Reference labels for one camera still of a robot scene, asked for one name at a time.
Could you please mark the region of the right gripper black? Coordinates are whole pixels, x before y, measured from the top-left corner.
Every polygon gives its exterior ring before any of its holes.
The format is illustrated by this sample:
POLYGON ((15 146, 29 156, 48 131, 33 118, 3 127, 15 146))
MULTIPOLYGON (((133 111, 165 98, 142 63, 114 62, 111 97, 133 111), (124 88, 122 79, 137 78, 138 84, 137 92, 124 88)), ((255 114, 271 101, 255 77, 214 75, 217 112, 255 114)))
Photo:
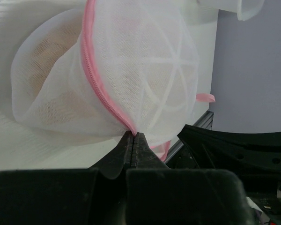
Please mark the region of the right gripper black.
POLYGON ((228 133, 186 125, 178 134, 198 134, 192 158, 200 169, 235 173, 249 197, 274 223, 281 225, 281 132, 228 133))

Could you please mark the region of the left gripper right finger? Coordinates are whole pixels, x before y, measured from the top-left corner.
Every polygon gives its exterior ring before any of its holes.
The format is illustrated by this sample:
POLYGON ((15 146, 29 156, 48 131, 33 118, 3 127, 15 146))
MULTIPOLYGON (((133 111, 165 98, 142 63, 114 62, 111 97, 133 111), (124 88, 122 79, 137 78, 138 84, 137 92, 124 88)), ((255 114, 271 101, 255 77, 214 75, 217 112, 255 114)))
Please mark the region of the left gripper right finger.
POLYGON ((215 169, 170 169, 135 136, 126 172, 128 225, 252 225, 241 180, 215 169))

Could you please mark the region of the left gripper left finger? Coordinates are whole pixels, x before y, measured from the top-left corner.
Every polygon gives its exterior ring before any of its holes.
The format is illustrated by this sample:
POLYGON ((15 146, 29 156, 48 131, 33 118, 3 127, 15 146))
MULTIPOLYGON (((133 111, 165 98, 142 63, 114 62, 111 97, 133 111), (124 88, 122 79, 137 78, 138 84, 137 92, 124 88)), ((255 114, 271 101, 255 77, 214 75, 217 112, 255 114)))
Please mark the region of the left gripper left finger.
POLYGON ((126 192, 126 132, 90 168, 0 171, 0 225, 98 225, 126 192))

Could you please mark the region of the white mesh laundry bag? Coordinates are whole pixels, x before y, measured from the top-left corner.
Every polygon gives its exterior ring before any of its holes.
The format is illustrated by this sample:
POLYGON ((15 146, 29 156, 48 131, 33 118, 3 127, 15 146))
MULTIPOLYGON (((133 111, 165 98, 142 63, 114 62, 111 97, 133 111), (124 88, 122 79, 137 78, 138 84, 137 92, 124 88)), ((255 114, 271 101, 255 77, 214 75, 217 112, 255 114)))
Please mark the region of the white mesh laundry bag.
POLYGON ((44 22, 11 65, 15 120, 52 142, 143 133, 165 159, 196 102, 199 56, 170 0, 89 0, 44 22))

